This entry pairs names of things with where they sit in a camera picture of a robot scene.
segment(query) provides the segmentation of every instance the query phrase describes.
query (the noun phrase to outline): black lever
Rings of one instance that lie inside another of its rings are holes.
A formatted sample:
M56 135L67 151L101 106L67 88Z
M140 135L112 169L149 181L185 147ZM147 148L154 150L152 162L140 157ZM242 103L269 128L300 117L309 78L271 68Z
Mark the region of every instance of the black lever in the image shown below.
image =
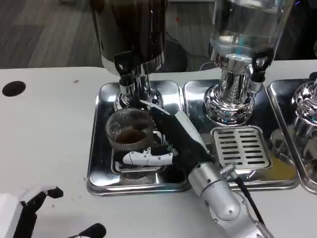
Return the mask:
M80 232L78 235L69 237L69 238L80 238L80 237L88 237L88 238L103 238L105 237L107 231L103 225L100 223L96 223L91 227L88 227L83 232Z
M309 75L310 81L315 81L317 79L317 72L313 72Z
M265 50L255 51L252 57L253 74L251 80L253 82L262 83L265 80L265 70L270 66L274 58L274 49L267 48ZM265 59L262 65L257 64L257 60Z
M139 60L132 51L121 52L113 56L114 66L121 76L120 84L131 85L137 72Z

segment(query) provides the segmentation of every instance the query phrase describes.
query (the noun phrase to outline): gray carpet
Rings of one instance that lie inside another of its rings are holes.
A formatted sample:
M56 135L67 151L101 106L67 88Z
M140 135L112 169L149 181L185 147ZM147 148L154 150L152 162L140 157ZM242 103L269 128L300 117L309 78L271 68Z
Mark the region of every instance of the gray carpet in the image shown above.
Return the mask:
M166 31L187 52L187 71L208 62L213 2L169 3ZM0 0L0 68L102 67L87 0Z

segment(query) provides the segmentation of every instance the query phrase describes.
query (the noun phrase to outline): drip tray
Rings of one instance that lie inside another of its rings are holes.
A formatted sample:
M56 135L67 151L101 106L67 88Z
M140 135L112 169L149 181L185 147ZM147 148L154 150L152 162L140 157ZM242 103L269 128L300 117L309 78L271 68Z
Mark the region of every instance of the drip tray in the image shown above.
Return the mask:
M299 184L297 171L289 157L280 159L283 136L277 133L279 125L265 90L256 95L254 113L245 126L219 127L206 116L203 105L206 90L217 83L219 80L194 80L183 88L187 116L215 163L235 163L237 174L251 190L295 188ZM288 148L283 149L288 155ZM229 185L239 189L233 180Z
M317 127L301 122L292 104L295 91L309 81L277 80L267 87L267 93L281 125L280 133L286 138L286 143L281 143L278 147L281 158L292 157L304 189L317 194Z
M153 81L163 99L166 111L175 114L184 110L182 90L172 81ZM101 87L96 100L95 119L91 142L87 190L95 195L124 195L133 193L156 193L184 191L189 185L183 173L173 166L124 167L114 159L114 152L105 133L105 123L114 112L114 102L120 92L118 83ZM154 131L159 143L164 136Z
M257 126L216 127L211 131L221 166L235 164L237 169L261 169L271 165L262 130Z

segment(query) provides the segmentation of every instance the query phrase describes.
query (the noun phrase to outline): robotic arm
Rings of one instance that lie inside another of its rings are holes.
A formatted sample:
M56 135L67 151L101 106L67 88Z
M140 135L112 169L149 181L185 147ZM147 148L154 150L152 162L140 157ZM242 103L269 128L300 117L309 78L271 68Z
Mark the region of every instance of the robotic arm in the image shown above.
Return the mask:
M17 195L0 193L0 238L31 238L36 212L47 196L60 198L63 191L57 186L37 186L22 189ZM103 238L105 235L105 227L96 223L69 238Z
M234 166L221 170L214 165L207 147L185 113L178 111L171 115L155 104L142 100L140 103L150 112L158 130L179 154L172 159L165 158L162 162L172 162L185 172L196 194L209 207L213 221L224 229L226 237L272 238L273 235L264 226L263 221L261 223L251 217L246 199L230 189L225 178L233 177L244 194L250 196L241 179L237 177Z

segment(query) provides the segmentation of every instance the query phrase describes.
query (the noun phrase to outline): coffee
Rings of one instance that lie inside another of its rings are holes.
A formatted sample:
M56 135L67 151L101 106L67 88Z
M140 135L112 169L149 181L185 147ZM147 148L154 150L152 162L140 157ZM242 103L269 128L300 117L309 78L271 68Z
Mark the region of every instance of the coffee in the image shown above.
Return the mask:
M166 0L90 0L102 55L132 51L140 63L164 49Z
M115 137L115 141L121 144L133 144L146 137L145 133L140 130L129 129Z

